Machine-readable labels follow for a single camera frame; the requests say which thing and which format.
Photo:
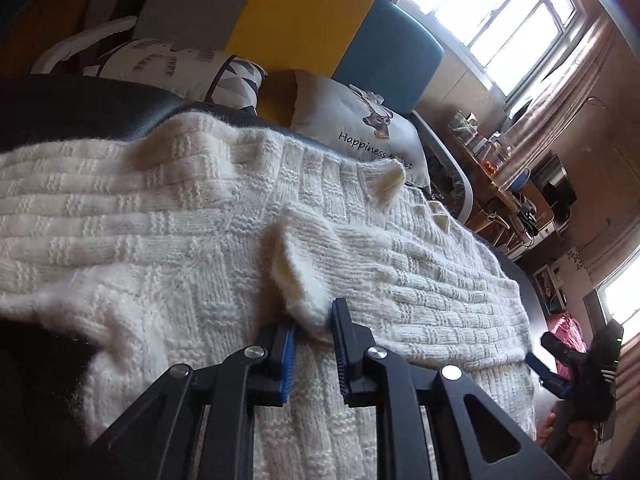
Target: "window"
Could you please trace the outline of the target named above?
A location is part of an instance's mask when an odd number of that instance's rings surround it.
[[[640,332],[640,251],[598,289],[605,319],[615,319],[624,329],[622,344]]]
[[[505,100],[577,15],[572,0],[401,0],[400,6],[453,42],[452,50],[462,51]]]

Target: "cable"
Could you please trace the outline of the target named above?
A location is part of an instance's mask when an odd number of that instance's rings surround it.
[[[514,233],[516,233],[520,238],[522,238],[522,236],[523,236],[524,234],[527,234],[527,235],[529,235],[529,236],[531,237],[531,241],[530,241],[530,242],[529,242],[529,243],[524,247],[524,248],[525,248],[525,250],[527,250],[527,249],[530,249],[530,248],[532,248],[532,247],[533,247],[533,245],[536,243],[536,238],[535,238],[535,237],[532,237],[532,236],[529,234],[529,232],[527,231],[527,228],[525,227],[525,225],[524,225],[523,223],[522,223],[522,227],[524,228],[524,231],[523,231],[523,232],[519,232],[519,231],[516,229],[516,224],[515,224],[515,222],[511,221],[511,228],[513,229],[513,232],[514,232]]]
[[[609,476],[609,475],[612,473],[612,471],[609,471],[609,472],[606,472],[606,473],[602,473],[602,472],[595,472],[595,471],[593,470],[593,459],[594,459],[594,458],[595,458],[595,456],[596,456],[596,452],[597,452],[597,450],[598,450],[598,446],[602,443],[602,438],[601,438],[601,436],[600,436],[600,435],[601,435],[601,433],[602,433],[602,432],[600,431],[600,430],[601,430],[601,428],[602,428],[602,423],[600,423],[600,425],[599,425],[599,427],[598,427],[598,445],[597,445],[597,446],[595,447],[595,449],[593,450],[593,454],[591,455],[591,460],[589,460],[589,474],[590,474],[592,477],[595,477],[595,478],[604,478],[605,476]]]

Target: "metal screw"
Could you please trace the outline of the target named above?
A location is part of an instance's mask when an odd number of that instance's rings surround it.
[[[449,381],[457,381],[462,377],[462,370],[454,365],[442,367],[442,376]]]
[[[386,348],[382,348],[382,346],[370,346],[367,348],[367,355],[372,359],[384,359],[386,357]]]
[[[182,379],[189,375],[189,367],[185,364],[173,365],[169,368],[169,373],[174,379]]]
[[[258,345],[248,346],[244,349],[244,355],[251,359],[258,359],[264,355],[264,348]]]

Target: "white pillow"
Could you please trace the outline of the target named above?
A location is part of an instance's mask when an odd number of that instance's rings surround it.
[[[404,163],[407,182],[430,190],[418,132],[382,106],[382,97],[302,70],[296,70],[296,82],[291,130],[357,160],[396,158]]]
[[[88,66],[84,75],[164,88],[192,101],[229,106],[255,115],[264,70],[238,56],[215,50],[174,50],[160,40],[125,43]]]

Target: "pink cloth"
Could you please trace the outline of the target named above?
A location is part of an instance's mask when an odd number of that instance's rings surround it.
[[[568,312],[552,314],[546,320],[546,326],[548,327],[549,332],[554,334],[565,345],[577,350],[578,352],[587,351],[587,345],[585,345],[584,339],[582,338],[582,328],[580,327],[580,323],[578,323],[578,320]],[[571,378],[569,368],[558,361],[556,361],[556,366],[558,368],[558,375],[566,377],[567,379]]]

